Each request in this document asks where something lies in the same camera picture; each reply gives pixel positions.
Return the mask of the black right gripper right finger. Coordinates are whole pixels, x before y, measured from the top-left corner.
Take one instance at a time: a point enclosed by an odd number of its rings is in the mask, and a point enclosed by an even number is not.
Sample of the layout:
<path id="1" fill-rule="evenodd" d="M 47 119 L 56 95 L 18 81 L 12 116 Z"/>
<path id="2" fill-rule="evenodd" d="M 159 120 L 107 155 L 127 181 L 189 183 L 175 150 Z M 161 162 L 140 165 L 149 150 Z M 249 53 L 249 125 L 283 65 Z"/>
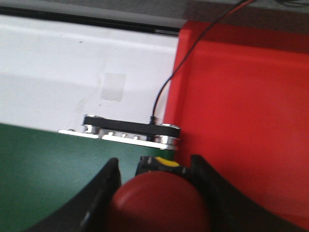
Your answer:
<path id="1" fill-rule="evenodd" d="M 209 209 L 212 232 L 305 232 L 256 204 L 223 178 L 202 156 L 191 156 L 192 183 Z"/>

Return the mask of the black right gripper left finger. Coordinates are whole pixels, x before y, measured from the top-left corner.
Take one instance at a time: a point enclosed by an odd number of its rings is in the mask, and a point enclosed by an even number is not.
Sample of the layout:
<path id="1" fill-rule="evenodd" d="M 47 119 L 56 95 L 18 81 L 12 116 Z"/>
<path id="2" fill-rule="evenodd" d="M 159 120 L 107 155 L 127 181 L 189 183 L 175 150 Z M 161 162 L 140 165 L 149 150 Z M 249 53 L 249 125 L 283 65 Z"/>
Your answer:
<path id="1" fill-rule="evenodd" d="M 72 199 L 58 210 L 29 227 L 27 232 L 88 232 L 99 231 L 99 218 L 121 186 L 119 160 L 109 159 L 97 175 Z"/>

